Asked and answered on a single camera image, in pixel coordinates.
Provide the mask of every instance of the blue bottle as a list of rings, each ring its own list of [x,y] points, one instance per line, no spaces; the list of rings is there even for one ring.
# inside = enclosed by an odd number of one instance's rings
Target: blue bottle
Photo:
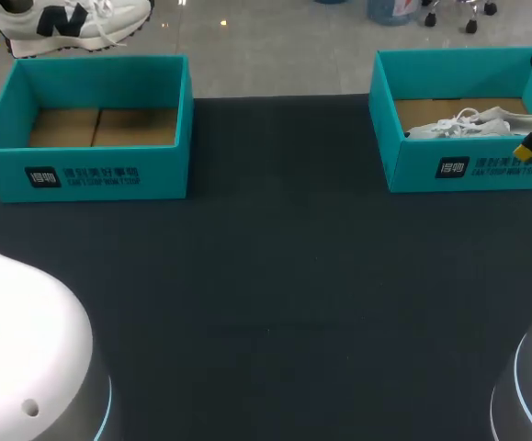
[[[368,0],[368,17],[384,26],[406,25],[418,8],[418,0]]]

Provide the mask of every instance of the teal box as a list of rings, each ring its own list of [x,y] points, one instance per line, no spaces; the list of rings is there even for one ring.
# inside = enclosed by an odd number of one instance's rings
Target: teal box
[[[40,109],[92,107],[177,108],[174,145],[28,147]],[[0,95],[0,200],[184,198],[193,113],[185,56],[17,60]]]
[[[394,104],[410,99],[520,98],[532,114],[531,56],[532,48],[378,52],[369,109],[390,191],[531,189],[532,163],[513,157],[523,138],[407,140]],[[439,173],[444,166],[457,172]]]

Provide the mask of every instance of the dark tablecloth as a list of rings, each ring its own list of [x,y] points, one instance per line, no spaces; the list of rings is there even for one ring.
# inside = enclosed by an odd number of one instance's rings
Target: dark tablecloth
[[[490,441],[532,191],[391,195],[366,96],[197,100],[189,198],[0,204],[66,283],[126,441]]]

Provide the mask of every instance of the black logo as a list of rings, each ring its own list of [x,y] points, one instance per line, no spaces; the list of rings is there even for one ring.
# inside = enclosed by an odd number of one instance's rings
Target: black logo
[[[43,37],[52,37],[53,30],[57,28],[64,37],[79,37],[87,17],[88,11],[79,3],[69,20],[64,6],[46,6],[37,25],[37,33]]]
[[[26,167],[25,173],[35,188],[58,188],[62,186],[53,167]]]
[[[459,156],[455,158],[441,158],[435,177],[437,179],[450,177],[464,177],[470,158],[468,156]]]

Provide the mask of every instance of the open cardboard box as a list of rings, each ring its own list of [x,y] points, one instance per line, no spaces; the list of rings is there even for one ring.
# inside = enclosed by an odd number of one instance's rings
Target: open cardboard box
[[[519,136],[409,140],[463,108],[532,114],[532,48],[380,51],[369,109],[392,192],[532,188]]]
[[[185,56],[17,60],[0,96],[0,200],[184,198]]]

